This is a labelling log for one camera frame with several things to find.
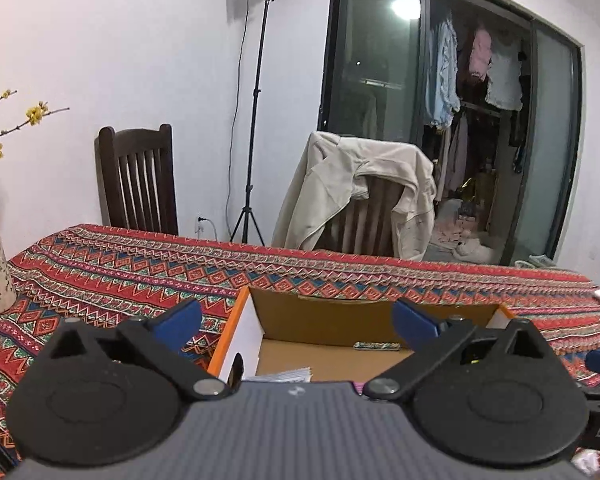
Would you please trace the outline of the dark wooden chair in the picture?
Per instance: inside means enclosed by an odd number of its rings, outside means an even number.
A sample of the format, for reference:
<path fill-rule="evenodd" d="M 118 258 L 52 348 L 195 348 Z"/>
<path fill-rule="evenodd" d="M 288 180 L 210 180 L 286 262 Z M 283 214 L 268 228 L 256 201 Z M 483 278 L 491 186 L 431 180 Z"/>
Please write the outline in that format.
<path fill-rule="evenodd" d="M 169 124 L 156 130 L 101 128 L 96 154 L 112 226 L 178 234 Z"/>

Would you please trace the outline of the chair with beige jacket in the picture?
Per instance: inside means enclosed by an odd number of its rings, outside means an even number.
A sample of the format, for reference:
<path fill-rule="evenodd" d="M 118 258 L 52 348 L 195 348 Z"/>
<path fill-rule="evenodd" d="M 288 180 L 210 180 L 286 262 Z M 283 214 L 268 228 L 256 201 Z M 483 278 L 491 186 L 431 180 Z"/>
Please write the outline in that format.
<path fill-rule="evenodd" d="M 391 215 L 403 192 L 399 183 L 365 177 L 367 194 L 350 200 L 327 222 L 315 249 L 342 254 L 394 257 Z"/>

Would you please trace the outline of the beige jacket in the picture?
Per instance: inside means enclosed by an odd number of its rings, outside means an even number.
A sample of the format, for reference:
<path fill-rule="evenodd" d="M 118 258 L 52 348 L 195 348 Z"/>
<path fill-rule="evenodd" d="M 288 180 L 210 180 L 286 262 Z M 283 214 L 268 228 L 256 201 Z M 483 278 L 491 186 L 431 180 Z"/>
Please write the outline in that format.
<path fill-rule="evenodd" d="M 420 261 L 434 228 L 434 164 L 413 144 L 314 131 L 280 207 L 272 245 L 312 250 L 327 222 L 352 200 L 370 197 L 369 178 L 395 183 L 389 214 L 393 253 Z"/>

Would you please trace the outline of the studio light on stand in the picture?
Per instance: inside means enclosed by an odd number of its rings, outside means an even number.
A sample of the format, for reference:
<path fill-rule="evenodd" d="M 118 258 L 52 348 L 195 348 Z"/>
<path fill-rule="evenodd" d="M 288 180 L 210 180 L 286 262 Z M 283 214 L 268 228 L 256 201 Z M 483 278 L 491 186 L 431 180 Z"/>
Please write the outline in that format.
<path fill-rule="evenodd" d="M 270 14 L 270 6 L 274 0 L 262 0 L 262 18 L 258 40 L 258 50 L 256 59 L 256 68 L 254 69 L 254 84 L 252 89 L 251 98 L 251 113 L 250 113 L 250 124 L 249 124 L 249 144 L 248 144 L 248 159 L 247 159 L 247 170 L 246 170 L 246 185 L 245 185 L 245 197 L 244 204 L 240 215 L 234 225 L 232 234 L 230 234 L 230 240 L 236 242 L 237 234 L 240 234 L 240 242 L 247 244 L 249 242 L 250 229 L 256 230 L 257 241 L 263 245 L 264 238 L 258 225 L 256 215 L 252 208 L 252 192 L 253 192 L 253 169 L 254 169 L 254 148 L 256 147 L 256 132 L 257 132 L 257 121 L 258 121 L 258 110 L 260 104 L 261 95 L 261 79 L 262 79 L 262 64 L 264 55 L 264 46 L 266 38 L 266 29 L 268 28 L 268 14 Z"/>

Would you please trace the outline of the orange cardboard snack box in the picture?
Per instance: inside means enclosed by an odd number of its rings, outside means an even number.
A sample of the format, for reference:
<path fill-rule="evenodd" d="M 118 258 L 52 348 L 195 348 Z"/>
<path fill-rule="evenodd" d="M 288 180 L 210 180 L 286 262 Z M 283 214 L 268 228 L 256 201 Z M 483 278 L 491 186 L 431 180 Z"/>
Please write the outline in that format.
<path fill-rule="evenodd" d="M 273 380 L 308 370 L 314 382 L 361 385 L 413 351 L 393 328 L 396 300 L 320 299 L 244 287 L 216 344 L 208 372 L 230 382 Z M 504 328 L 514 318 L 504 304 L 417 304 L 479 327 Z"/>

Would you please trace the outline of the red patterned tablecloth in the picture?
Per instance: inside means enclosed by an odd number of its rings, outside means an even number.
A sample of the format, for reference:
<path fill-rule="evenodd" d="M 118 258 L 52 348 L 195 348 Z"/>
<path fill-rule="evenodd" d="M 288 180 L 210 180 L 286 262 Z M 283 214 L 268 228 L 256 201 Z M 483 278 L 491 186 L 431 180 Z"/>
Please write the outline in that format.
<path fill-rule="evenodd" d="M 8 267 L 17 299 L 0 314 L 0 478 L 4 461 L 17 456 L 7 402 L 64 318 L 111 327 L 195 299 L 202 327 L 185 354 L 204 366 L 246 286 L 318 298 L 502 304 L 535 324 L 578 382 L 600 387 L 600 374 L 584 364 L 600 349 L 600 302 L 595 284 L 571 271 L 300 252 L 94 224 L 44 237 Z"/>

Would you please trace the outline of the pink hanging garment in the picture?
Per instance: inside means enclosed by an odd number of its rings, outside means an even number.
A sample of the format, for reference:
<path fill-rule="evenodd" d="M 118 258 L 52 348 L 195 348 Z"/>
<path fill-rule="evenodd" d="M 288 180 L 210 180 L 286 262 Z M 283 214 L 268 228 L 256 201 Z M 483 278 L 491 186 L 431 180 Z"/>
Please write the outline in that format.
<path fill-rule="evenodd" d="M 492 38 L 489 32 L 480 27 L 475 31 L 468 60 L 468 73 L 472 78 L 484 81 L 491 63 Z"/>

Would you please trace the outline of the white hanging top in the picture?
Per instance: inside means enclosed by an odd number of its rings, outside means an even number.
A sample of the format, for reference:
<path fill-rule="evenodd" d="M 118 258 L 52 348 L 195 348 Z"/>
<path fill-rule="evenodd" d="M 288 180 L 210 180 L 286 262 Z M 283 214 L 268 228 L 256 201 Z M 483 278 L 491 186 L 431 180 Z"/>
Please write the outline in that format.
<path fill-rule="evenodd" d="M 501 110 L 519 112 L 522 109 L 519 51 L 519 42 L 503 44 L 498 38 L 492 39 L 491 62 L 486 73 L 489 81 L 484 99 Z"/>

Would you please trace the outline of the light blue hanging shirt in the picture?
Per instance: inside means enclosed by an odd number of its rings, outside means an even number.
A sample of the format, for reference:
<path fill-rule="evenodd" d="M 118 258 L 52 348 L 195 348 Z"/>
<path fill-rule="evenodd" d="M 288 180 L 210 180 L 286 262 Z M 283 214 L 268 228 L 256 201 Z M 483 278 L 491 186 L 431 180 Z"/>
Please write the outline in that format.
<path fill-rule="evenodd" d="M 452 13 L 428 32 L 425 84 L 425 124 L 439 129 L 448 128 L 454 114 L 460 110 L 456 93 L 458 62 L 457 36 Z"/>

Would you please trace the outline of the dark sliding glass door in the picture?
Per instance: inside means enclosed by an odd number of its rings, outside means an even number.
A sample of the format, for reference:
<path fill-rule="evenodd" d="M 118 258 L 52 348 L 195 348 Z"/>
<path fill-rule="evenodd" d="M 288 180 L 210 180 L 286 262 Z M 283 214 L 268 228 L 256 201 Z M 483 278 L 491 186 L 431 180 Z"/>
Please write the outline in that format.
<path fill-rule="evenodd" d="M 502 0 L 330 0 L 318 125 L 432 161 L 428 259 L 552 266 L 582 68 L 575 42 Z"/>

